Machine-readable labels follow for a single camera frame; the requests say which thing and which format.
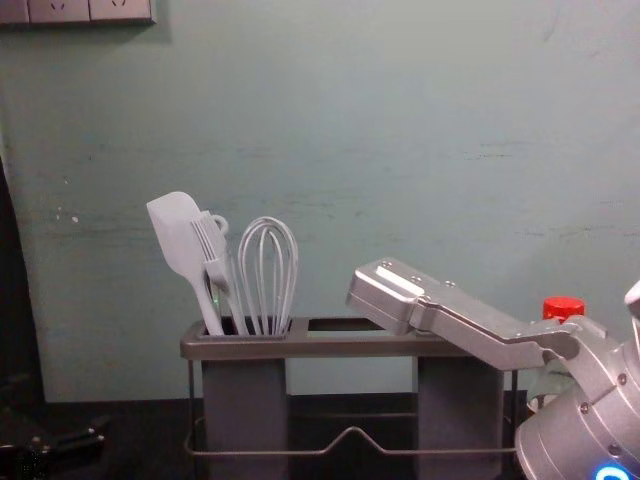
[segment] bottle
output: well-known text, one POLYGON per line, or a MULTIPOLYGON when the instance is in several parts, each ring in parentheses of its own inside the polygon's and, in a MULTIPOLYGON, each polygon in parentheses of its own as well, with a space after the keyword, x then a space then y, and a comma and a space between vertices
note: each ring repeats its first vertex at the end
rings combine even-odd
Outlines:
MULTIPOLYGON (((573 297, 549 297, 542 307, 544 320, 556 319, 560 323, 572 315, 584 315, 585 303, 573 297)), ((538 375, 527 392, 527 406, 532 413, 552 402, 575 383, 575 380, 558 359, 551 360, 538 370, 538 375)))

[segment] painted wall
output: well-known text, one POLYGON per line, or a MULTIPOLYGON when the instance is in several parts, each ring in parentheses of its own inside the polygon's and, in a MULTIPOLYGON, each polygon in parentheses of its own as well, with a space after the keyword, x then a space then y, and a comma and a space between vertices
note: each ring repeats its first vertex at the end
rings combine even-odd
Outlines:
MULTIPOLYGON (((185 394, 197 318, 145 203, 296 233, 297 314, 397 256, 526 320, 575 294, 617 337, 640 276, 640 5, 160 0, 159 24, 0 34, 0 119, 50 401, 185 394)), ((411 387, 298 362, 295 393, 411 387)))

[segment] red bottle cap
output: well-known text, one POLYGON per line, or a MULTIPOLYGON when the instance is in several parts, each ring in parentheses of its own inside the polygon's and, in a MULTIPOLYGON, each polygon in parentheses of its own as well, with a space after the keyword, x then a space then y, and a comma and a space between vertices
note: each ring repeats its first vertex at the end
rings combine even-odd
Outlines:
POLYGON ((558 318, 564 323, 571 315, 584 315, 584 302, 573 297, 549 297, 542 307, 542 318, 558 318))

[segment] wall outlet panel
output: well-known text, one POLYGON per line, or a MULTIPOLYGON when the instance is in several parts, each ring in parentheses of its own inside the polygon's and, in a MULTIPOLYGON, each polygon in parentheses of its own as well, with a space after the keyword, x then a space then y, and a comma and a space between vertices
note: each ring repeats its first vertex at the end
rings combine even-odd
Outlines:
POLYGON ((89 0, 29 0, 29 13, 31 23, 88 22, 89 0))
POLYGON ((91 20, 153 23, 151 0, 89 0, 91 20))
POLYGON ((29 23, 27 0, 0 0, 0 25, 29 23))

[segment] screw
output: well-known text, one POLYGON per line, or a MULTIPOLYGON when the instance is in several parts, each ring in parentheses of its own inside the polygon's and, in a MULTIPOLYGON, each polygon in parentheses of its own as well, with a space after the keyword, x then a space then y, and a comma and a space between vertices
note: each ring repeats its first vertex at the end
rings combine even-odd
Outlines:
POLYGON ((622 448, 620 448, 620 445, 618 445, 617 443, 612 443, 611 445, 609 445, 609 453, 614 456, 614 457, 619 457, 620 455, 622 455, 622 448))

